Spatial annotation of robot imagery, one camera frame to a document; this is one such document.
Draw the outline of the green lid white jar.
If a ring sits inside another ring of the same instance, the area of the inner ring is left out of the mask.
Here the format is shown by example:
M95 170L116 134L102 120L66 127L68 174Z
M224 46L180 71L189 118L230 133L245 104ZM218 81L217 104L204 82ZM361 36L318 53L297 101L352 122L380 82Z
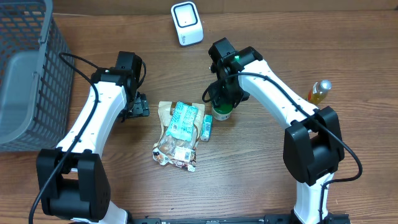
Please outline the green lid white jar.
M211 113L214 119L218 121L225 121L230 117L232 110L232 105L222 104L219 107L212 106Z

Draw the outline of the teal white tissue pack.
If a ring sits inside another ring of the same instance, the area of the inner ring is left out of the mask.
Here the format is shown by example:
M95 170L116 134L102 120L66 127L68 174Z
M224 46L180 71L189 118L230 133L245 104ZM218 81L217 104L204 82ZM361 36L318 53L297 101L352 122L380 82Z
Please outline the teal white tissue pack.
M202 129L200 139L202 141L209 141L212 129L213 117L210 114L204 115L202 122Z

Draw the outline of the teal white snack packet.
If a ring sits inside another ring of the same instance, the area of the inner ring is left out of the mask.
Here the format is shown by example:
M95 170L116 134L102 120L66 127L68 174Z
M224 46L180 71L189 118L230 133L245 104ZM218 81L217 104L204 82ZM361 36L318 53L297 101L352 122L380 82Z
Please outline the teal white snack packet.
M166 130L167 136L183 141L191 141L193 123L198 114L198 108L177 102L170 124Z

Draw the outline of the brown white snack packet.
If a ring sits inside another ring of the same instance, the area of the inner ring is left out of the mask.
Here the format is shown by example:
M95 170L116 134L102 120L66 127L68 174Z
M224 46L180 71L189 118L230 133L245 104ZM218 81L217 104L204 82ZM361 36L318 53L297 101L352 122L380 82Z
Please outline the brown white snack packet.
M197 166L197 146L205 115L205 105L200 103L185 103L198 108L198 114L193 123L192 140L183 141L166 135L166 130L170 124L177 102L161 101L159 103L158 115L162 132L159 140L153 146L152 157L162 166L172 164L189 172L195 172Z

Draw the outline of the yellow juice bottle silver cap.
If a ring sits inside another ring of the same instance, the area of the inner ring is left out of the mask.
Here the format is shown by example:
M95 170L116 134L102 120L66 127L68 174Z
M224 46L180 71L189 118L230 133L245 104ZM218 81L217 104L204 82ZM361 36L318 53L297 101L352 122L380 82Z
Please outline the yellow juice bottle silver cap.
M316 82L307 94L307 101L314 105L318 105L326 98L331 89L332 84L329 80Z

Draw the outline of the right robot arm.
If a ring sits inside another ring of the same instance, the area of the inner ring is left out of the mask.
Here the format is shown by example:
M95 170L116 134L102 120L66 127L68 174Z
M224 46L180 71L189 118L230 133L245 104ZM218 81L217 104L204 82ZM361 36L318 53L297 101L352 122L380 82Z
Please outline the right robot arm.
M217 81L206 89L212 114L229 118L232 110L250 96L277 120L284 134L283 160L297 181L297 199L289 215L266 215L265 223L349 223L348 215L327 210L330 181L345 157L336 112L322 110L292 91L252 47L237 51L228 39L213 43L210 70Z

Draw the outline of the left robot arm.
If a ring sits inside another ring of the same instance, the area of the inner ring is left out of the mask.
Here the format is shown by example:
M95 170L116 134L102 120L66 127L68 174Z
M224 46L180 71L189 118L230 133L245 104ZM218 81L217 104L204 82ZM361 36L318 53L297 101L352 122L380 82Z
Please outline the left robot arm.
M111 187L102 163L104 145L117 119L149 116L147 98L139 93L147 69L134 52L120 51L115 66L95 67L90 93L80 115L54 149L42 149L36 160L38 205L46 215L72 223L132 223L129 211L111 201Z

